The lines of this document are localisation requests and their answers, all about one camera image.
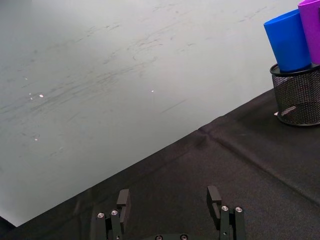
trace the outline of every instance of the blue cup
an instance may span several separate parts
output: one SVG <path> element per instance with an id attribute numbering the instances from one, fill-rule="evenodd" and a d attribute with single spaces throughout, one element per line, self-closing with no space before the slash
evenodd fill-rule
<path id="1" fill-rule="evenodd" d="M 311 64 L 298 9 L 267 21 L 264 29 L 282 72 L 296 71 Z"/>

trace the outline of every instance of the black tablecloth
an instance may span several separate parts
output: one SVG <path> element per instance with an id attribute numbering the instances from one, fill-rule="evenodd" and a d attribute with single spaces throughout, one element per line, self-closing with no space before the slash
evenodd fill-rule
<path id="1" fill-rule="evenodd" d="M 159 233 L 218 239 L 206 204 L 209 185 L 228 206 L 245 209 L 249 240 L 320 239 L 320 128 L 285 125 L 276 111 L 273 92 L 266 92 L 3 240 L 93 240 L 97 213 L 113 209 L 125 188 L 127 239 Z"/>

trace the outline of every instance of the gray wall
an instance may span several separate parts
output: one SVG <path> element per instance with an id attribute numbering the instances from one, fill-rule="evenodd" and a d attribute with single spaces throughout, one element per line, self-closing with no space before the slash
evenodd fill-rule
<path id="1" fill-rule="evenodd" d="M 0 5 L 0 216 L 43 213 L 272 88 L 297 0 Z"/>

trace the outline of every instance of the black mesh pen holder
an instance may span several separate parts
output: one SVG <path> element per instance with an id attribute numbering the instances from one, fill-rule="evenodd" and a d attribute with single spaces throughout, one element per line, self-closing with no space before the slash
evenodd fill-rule
<path id="1" fill-rule="evenodd" d="M 270 69 L 278 106 L 278 119 L 293 126 L 320 124 L 320 65 L 295 72 Z"/>

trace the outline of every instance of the plastic cup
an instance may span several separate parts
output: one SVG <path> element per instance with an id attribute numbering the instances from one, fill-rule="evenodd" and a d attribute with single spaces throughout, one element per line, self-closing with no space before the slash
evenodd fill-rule
<path id="1" fill-rule="evenodd" d="M 298 8 L 311 61 L 320 64 L 320 0 L 302 1 Z"/>
<path id="2" fill-rule="evenodd" d="M 264 29 L 281 71 L 292 72 L 311 64 L 298 9 L 267 21 Z"/>

